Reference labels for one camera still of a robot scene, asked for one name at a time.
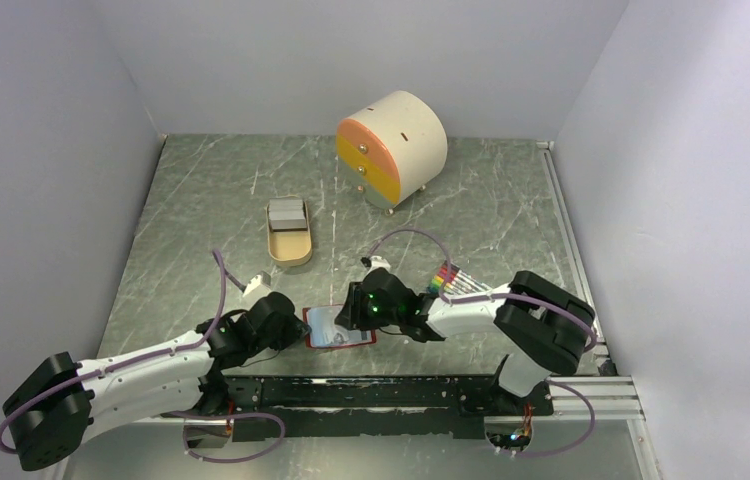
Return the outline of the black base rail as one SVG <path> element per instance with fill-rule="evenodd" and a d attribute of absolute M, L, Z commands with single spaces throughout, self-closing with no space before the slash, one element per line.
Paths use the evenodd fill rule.
<path fill-rule="evenodd" d="M 493 375 L 457 376 L 245 376 L 205 377 L 191 412 L 220 417 L 253 413 L 235 425 L 237 441 L 264 440 L 278 429 L 289 437 L 450 435 L 482 439 L 486 421 L 514 423 L 554 412 L 550 388 L 535 386 L 525 398 L 499 389 Z"/>

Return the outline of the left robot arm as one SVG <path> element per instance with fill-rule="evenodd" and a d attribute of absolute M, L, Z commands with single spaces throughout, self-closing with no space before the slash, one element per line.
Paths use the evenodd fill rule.
<path fill-rule="evenodd" d="M 267 349 L 280 352 L 309 332 L 284 295 L 271 292 L 167 342 L 76 361 L 43 360 L 5 400 L 0 449 L 38 471 L 115 428 L 157 415 L 243 413 L 253 392 L 235 392 L 224 373 Z"/>

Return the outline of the cream drawer cabinet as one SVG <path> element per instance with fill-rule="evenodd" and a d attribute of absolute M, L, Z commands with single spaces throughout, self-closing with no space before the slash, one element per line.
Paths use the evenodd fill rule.
<path fill-rule="evenodd" d="M 343 170 L 376 208 L 393 212 L 445 167 L 442 122 L 414 94 L 398 90 L 342 119 L 335 145 Z"/>

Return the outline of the pack of coloured markers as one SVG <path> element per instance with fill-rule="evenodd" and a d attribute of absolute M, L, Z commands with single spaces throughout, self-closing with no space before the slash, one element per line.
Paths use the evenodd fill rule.
<path fill-rule="evenodd" d="M 446 262 L 443 262 L 427 287 L 427 291 L 433 294 L 437 294 L 440 290 L 447 295 L 468 295 L 489 291 L 491 287 L 476 280 L 455 264 L 448 270 Z"/>

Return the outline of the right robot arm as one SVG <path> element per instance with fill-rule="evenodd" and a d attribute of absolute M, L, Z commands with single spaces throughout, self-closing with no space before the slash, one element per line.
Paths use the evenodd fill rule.
<path fill-rule="evenodd" d="M 582 355 L 597 344 L 595 316 L 588 303 L 527 270 L 492 290 L 445 296 L 416 293 L 378 267 L 350 284 L 335 322 L 359 331 L 394 326 L 420 343 L 504 334 L 513 349 L 497 369 L 490 398 L 499 412 L 513 414 L 550 375 L 577 371 Z"/>

